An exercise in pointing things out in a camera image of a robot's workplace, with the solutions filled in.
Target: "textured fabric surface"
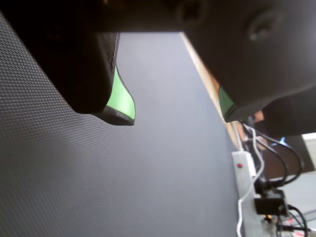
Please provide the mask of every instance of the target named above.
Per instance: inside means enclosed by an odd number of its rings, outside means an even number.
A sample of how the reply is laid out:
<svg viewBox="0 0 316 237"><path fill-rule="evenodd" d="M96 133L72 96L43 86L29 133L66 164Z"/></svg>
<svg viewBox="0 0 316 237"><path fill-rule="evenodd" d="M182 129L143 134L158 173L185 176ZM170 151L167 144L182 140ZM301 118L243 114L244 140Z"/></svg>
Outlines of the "textured fabric surface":
<svg viewBox="0 0 316 237"><path fill-rule="evenodd" d="M0 17L0 236L235 236L234 149L181 37L122 34L133 127L73 112Z"/></svg>

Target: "black plastic part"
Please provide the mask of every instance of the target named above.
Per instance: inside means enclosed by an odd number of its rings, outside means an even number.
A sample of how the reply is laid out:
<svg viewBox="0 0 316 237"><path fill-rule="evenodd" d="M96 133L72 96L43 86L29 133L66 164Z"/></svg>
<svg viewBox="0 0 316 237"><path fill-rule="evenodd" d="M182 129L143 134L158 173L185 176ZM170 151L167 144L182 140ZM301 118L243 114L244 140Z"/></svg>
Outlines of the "black plastic part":
<svg viewBox="0 0 316 237"><path fill-rule="evenodd" d="M266 197L255 198L255 207L259 215L288 216L288 206L282 190L271 190Z"/></svg>
<svg viewBox="0 0 316 237"><path fill-rule="evenodd" d="M91 23L94 2L0 2L1 11L48 78L72 109L83 114L104 110L114 75L104 53L108 47L102 49L103 36Z"/></svg>
<svg viewBox="0 0 316 237"><path fill-rule="evenodd" d="M316 132L316 87L273 101L262 110L271 137Z"/></svg>
<svg viewBox="0 0 316 237"><path fill-rule="evenodd" d="M103 113L93 114L94 116L102 119L103 121L118 126L133 126L135 120L131 119L129 116L113 109L110 106L106 106Z"/></svg>
<svg viewBox="0 0 316 237"><path fill-rule="evenodd" d="M199 29L185 31L246 118L277 98L316 84L314 0L213 0Z"/></svg>

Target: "cord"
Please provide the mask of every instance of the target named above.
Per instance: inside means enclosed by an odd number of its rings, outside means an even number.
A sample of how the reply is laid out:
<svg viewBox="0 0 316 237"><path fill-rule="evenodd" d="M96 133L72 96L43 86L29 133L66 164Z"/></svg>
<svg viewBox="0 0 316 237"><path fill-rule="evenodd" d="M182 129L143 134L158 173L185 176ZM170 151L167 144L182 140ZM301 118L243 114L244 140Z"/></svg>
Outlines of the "cord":
<svg viewBox="0 0 316 237"><path fill-rule="evenodd" d="M282 231L283 231L283 225L281 221L281 217L277 217L277 224L276 224L276 237L281 237L282 236Z"/></svg>
<svg viewBox="0 0 316 237"><path fill-rule="evenodd" d="M294 231L305 231L304 227L295 227L295 226L283 226L278 225L277 231L285 231L285 232L294 232ZM312 232L313 229L307 228L308 232Z"/></svg>
<svg viewBox="0 0 316 237"><path fill-rule="evenodd" d="M297 217L292 213L292 212L290 212L290 215L295 219L295 221L297 222L297 224L299 224L300 225L300 227L302 227L303 228L303 225L302 225L302 223L297 219Z"/></svg>
<svg viewBox="0 0 316 237"><path fill-rule="evenodd" d="M246 128L246 130L250 133L250 129L248 127L246 127L246 124L242 124L244 126L244 128ZM257 142L259 144L261 144L262 146L264 146L266 149L268 149L270 152L274 153L276 158L278 158L280 160L280 162L282 163L283 167L284 167L284 176L282 179L280 180L276 180L276 181L270 181L269 185L271 185L272 187L282 187L285 184L285 181L287 179L288 176L288 167L284 161L284 159L276 152L276 150L274 150L272 147L268 146L267 144L261 142L259 139L257 139Z"/></svg>
<svg viewBox="0 0 316 237"><path fill-rule="evenodd" d="M260 160L261 167L258 170L258 173L256 174L256 176L251 180L251 183L249 185L249 188L248 188L246 194L238 200L238 214L239 214L239 219L238 219L238 223L237 223L237 235L238 235L238 237L242 237L241 233L240 233L241 225L242 225L242 208L241 208L241 204L247 198L247 196L250 194L254 183L260 177L260 175L262 174L262 172L263 172L263 170L265 168L264 161L263 161L262 156L261 156L261 154L260 154L260 152L259 152L259 150L257 148L256 131L252 127L249 127L249 128L252 130L252 145L253 145L253 149L255 150L255 153L257 154L257 156L258 156L258 158Z"/></svg>
<svg viewBox="0 0 316 237"><path fill-rule="evenodd" d="M240 134L239 134L238 129L237 129L237 122L236 121L233 122L233 127L234 127L234 131L236 134L237 142L238 142L238 150L242 152L243 147L242 147L242 143L241 143Z"/></svg>
<svg viewBox="0 0 316 237"><path fill-rule="evenodd" d="M293 181L298 179L298 177L300 177L300 175L302 174L303 167L304 167L304 162L303 162L302 158L300 157L300 155L292 147L290 147L288 144L286 144L285 142L279 142L278 140L273 139L273 138L271 138L271 137L269 137L269 136L267 136L267 135L265 135L265 134L263 134L263 133L261 133L259 131L257 131L257 133L260 136L266 138L267 140L269 140L271 142L274 142L274 143L277 143L277 144L287 148L288 150L290 150L292 153L295 154L295 157L296 157L296 159L298 161L298 164L299 164L298 171L292 178L290 178L289 180L285 181L284 184L292 183Z"/></svg>
<svg viewBox="0 0 316 237"><path fill-rule="evenodd" d="M304 224L304 236L308 237L308 226L307 226L307 222L304 215L301 213L301 211L298 208L292 205L288 205L288 209L296 211L301 216L303 224Z"/></svg>

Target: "gray wall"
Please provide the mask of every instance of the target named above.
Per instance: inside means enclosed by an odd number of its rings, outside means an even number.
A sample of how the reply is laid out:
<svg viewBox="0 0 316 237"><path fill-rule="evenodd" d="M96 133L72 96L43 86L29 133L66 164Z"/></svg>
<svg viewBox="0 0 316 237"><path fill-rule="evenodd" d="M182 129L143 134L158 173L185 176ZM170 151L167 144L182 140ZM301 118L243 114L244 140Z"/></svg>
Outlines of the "gray wall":
<svg viewBox="0 0 316 237"><path fill-rule="evenodd" d="M289 204L297 207L303 213L316 210L316 174L302 174L295 182L282 189ZM310 228L316 228L316 221L309 223Z"/></svg>

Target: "black connector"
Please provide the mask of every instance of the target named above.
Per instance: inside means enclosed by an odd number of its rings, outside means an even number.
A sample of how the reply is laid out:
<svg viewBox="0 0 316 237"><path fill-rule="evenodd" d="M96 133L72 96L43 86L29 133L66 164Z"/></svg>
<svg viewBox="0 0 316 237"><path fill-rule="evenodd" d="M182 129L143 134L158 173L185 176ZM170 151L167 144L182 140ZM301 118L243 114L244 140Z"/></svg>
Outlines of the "black connector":
<svg viewBox="0 0 316 237"><path fill-rule="evenodd" d="M255 198L255 207L259 215L289 215L285 195L282 190L271 190L265 197Z"/></svg>

